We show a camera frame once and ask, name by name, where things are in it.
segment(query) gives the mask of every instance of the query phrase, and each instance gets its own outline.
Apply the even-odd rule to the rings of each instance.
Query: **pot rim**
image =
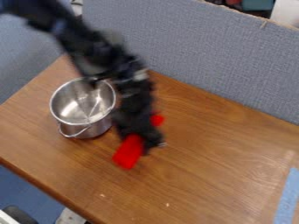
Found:
[[[84,78],[84,77],[80,77],[80,78],[78,78],[78,79],[74,79],[74,80],[70,80],[67,83],[64,83],[58,89],[56,89],[56,91],[54,92],[54,94],[52,94],[52,96],[51,96],[51,103],[50,103],[50,106],[51,106],[51,114],[52,114],[52,116],[55,117],[55,119],[60,122],[60,123],[64,123],[64,124],[68,124],[68,125],[71,125],[71,126],[80,126],[80,125],[88,125],[88,124],[92,124],[92,123],[96,123],[96,122],[99,122],[99,121],[102,121],[107,116],[108,116],[108,114],[110,114],[110,112],[112,111],[112,109],[115,108],[115,106],[116,106],[116,91],[115,91],[115,89],[112,88],[112,86],[110,85],[110,83],[106,81],[106,80],[102,80],[107,85],[108,85],[108,87],[111,88],[111,90],[112,90],[112,97],[114,97],[114,99],[112,99],[112,105],[111,105],[111,107],[110,107],[110,109],[108,109],[108,111],[107,111],[107,113],[96,120],[96,121],[94,121],[94,122],[84,122],[84,123],[72,123],[72,122],[66,122],[66,121],[63,121],[56,115],[55,115],[55,113],[54,113],[54,111],[52,111],[52,101],[54,101],[54,97],[56,96],[56,94],[60,92],[60,90],[66,87],[66,86],[68,86],[72,82],[75,82],[75,81],[82,81],[82,80],[86,80],[87,78]]]

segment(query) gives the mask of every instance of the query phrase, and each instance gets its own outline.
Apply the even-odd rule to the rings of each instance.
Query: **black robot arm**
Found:
[[[154,83],[142,60],[127,54],[122,45],[110,44],[102,33],[79,21],[58,0],[0,0],[2,13],[24,18],[32,28],[54,35],[91,84],[111,78],[122,96],[120,107],[112,114],[120,137],[140,135],[144,153],[159,146],[165,142],[163,135],[150,122]]]

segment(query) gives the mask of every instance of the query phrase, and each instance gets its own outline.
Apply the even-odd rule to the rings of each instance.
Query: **metal pot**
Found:
[[[51,97],[51,113],[66,137],[98,137],[112,126],[116,92],[106,81],[92,87],[84,79],[67,82]]]

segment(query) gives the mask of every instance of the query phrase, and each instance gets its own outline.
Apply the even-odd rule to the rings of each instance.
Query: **pot handle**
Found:
[[[91,127],[91,124],[90,124],[88,127],[84,128],[79,133],[76,133],[76,134],[74,134],[74,135],[67,135],[67,134],[63,133],[63,131],[62,131],[62,123],[59,123],[59,130],[60,130],[60,133],[62,133],[63,136],[67,137],[67,138],[76,137],[76,136],[80,135],[87,129],[90,129],[90,127]]]

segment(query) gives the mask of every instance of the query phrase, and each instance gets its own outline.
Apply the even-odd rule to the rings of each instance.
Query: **wooden table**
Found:
[[[112,163],[114,130],[86,141],[59,134],[50,99],[78,76],[66,57],[0,107],[0,163],[94,223],[273,223],[299,128],[153,75],[169,146],[132,171]]]

